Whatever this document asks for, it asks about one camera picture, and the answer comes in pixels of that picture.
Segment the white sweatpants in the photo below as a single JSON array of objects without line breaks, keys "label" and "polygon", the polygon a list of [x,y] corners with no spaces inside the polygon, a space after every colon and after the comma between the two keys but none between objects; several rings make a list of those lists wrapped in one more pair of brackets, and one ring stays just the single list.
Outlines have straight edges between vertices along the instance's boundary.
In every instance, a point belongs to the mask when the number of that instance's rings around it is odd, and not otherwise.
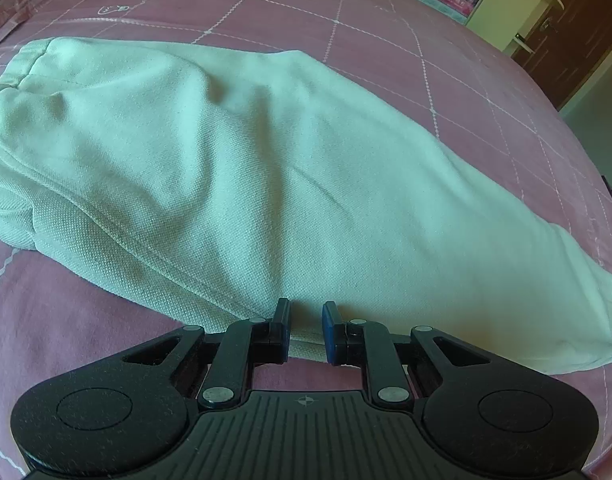
[{"label": "white sweatpants", "polygon": [[300,358],[334,300],[550,375],[612,363],[612,273],[300,51],[26,44],[0,75],[0,240],[208,330],[293,299]]}]

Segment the pink checked bed sheet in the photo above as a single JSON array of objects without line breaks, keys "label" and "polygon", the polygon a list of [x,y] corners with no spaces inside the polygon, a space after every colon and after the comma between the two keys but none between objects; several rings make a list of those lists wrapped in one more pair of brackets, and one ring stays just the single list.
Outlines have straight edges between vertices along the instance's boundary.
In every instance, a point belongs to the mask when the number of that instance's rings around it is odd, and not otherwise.
[{"label": "pink checked bed sheet", "polygon": [[[612,273],[612,191],[519,66],[416,0],[2,0],[0,75],[35,40],[300,51],[422,126]],[[199,390],[223,330],[186,323],[0,240],[0,417],[33,479],[601,479],[612,363],[550,375],[425,324],[388,330],[409,403],[361,370],[255,367],[237,406]]]}]

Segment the brown wooden door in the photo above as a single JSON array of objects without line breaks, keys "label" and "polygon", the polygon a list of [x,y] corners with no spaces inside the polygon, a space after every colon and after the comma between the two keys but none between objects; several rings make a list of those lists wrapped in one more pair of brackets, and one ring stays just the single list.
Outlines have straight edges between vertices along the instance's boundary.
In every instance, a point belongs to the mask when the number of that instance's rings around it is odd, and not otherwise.
[{"label": "brown wooden door", "polygon": [[[560,110],[612,50],[612,0],[556,1],[563,10],[547,11],[528,34],[525,51],[512,58]],[[549,15],[558,31],[541,34],[537,27]]]}]

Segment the cream corner shelf unit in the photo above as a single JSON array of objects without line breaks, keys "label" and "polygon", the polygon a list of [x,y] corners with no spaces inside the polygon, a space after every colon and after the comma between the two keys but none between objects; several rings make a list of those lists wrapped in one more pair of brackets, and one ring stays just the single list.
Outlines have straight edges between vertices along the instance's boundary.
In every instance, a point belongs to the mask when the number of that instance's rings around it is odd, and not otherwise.
[{"label": "cream corner shelf unit", "polygon": [[527,36],[534,26],[540,21],[541,17],[549,11],[551,8],[556,10],[563,10],[562,2],[556,0],[539,0],[533,11],[515,33],[513,39],[509,42],[507,47],[504,49],[506,55],[512,56],[517,50],[525,51],[527,47]]}]

